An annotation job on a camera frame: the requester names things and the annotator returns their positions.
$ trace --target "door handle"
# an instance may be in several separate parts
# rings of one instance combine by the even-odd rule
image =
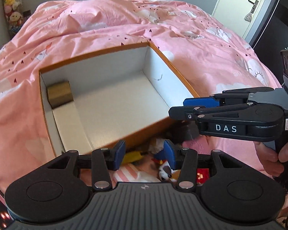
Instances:
[[[257,8],[257,5],[258,5],[259,1],[256,0],[255,2],[252,2],[252,1],[249,0],[249,2],[252,3],[252,5],[253,5],[251,13],[254,14],[255,9]]]

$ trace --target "cardboard box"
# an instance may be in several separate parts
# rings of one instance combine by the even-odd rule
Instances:
[[[69,82],[73,101],[52,108],[47,88],[61,82]],[[86,154],[120,139],[127,147],[142,144],[171,126],[170,107],[198,97],[151,43],[103,49],[53,64],[40,70],[40,83],[56,155],[71,149]]]

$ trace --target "pink bedding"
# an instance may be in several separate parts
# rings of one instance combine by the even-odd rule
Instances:
[[[41,4],[0,50],[0,189],[54,158],[44,123],[38,70],[84,53],[151,41],[200,96],[280,87],[253,49],[194,5],[167,0],[52,1]],[[263,170],[254,144],[209,138]]]

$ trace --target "wrinkled fabric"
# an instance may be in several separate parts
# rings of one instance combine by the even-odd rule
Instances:
[[[280,87],[253,49],[199,7],[167,0],[52,1],[41,4],[0,50],[0,189],[54,158],[38,70],[88,52],[152,42],[200,96]],[[211,148],[263,170],[254,144],[210,138]]]

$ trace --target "brown cardboard block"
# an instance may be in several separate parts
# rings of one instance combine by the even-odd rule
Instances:
[[[74,100],[68,81],[49,86],[47,95],[52,109]]]

